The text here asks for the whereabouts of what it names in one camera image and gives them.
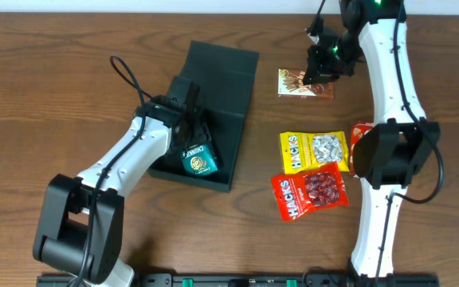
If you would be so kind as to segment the teal cookie box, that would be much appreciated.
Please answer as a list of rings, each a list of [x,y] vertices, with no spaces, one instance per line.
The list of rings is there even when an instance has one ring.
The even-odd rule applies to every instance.
[[[210,143],[187,148],[181,154],[181,161],[187,174],[203,177],[219,171],[217,156]]]

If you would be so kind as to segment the red Hello Panda box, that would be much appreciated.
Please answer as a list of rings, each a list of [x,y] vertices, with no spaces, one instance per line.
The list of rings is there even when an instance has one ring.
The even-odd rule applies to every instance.
[[[351,128],[351,146],[350,146],[350,157],[349,157],[349,170],[350,175],[356,177],[354,169],[354,148],[355,144],[371,129],[373,128],[372,122],[357,121],[353,123]]]

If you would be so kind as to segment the yellow Hacks candy bag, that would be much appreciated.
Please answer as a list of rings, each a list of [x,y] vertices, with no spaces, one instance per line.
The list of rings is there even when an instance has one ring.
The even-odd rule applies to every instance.
[[[285,174],[296,174],[336,163],[349,172],[349,152],[344,132],[282,132],[280,151]]]

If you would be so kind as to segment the brown Pocky snack box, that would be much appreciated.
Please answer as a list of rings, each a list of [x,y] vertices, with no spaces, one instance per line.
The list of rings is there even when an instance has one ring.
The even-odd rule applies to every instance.
[[[278,96],[326,100],[334,97],[333,83],[304,85],[304,75],[305,71],[299,69],[278,69]]]

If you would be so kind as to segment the red Hacks candy bag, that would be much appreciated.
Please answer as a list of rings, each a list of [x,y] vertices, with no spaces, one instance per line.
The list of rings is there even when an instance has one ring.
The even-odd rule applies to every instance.
[[[349,205],[336,163],[292,175],[276,175],[270,182],[284,222],[297,220],[319,210]]]

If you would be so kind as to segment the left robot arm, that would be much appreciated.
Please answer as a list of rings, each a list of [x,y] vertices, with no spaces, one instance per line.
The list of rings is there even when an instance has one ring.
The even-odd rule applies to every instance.
[[[139,106],[122,138],[75,177],[58,174],[45,190],[33,257],[71,275],[68,286],[131,286],[120,260],[124,203],[149,167],[207,136],[205,111],[157,96]]]

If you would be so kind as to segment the black gift box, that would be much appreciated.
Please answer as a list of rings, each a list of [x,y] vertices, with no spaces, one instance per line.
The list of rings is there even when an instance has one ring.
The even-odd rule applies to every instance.
[[[205,109],[218,170],[203,177],[188,175],[179,159],[164,156],[148,169],[152,177],[230,191],[258,59],[253,51],[190,43],[180,75],[200,85],[198,103]]]

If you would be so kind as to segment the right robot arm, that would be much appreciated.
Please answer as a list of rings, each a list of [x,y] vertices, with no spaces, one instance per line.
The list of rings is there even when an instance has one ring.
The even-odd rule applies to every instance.
[[[414,87],[406,48],[402,1],[340,0],[345,32],[316,15],[306,29],[313,44],[303,82],[327,84],[368,67],[374,105],[372,129],[355,144],[353,167],[362,186],[359,233],[341,286],[437,286],[432,274],[396,274],[394,234],[402,202],[425,204],[444,180],[437,122],[426,118]]]

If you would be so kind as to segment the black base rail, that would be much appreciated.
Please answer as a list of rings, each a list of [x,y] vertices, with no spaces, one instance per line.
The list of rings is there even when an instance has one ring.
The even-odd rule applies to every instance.
[[[139,287],[438,287],[440,282],[433,275],[390,275],[376,281],[365,277],[358,279],[334,273],[310,273],[303,276],[180,276],[169,273],[149,273],[130,282],[109,278],[102,285]]]

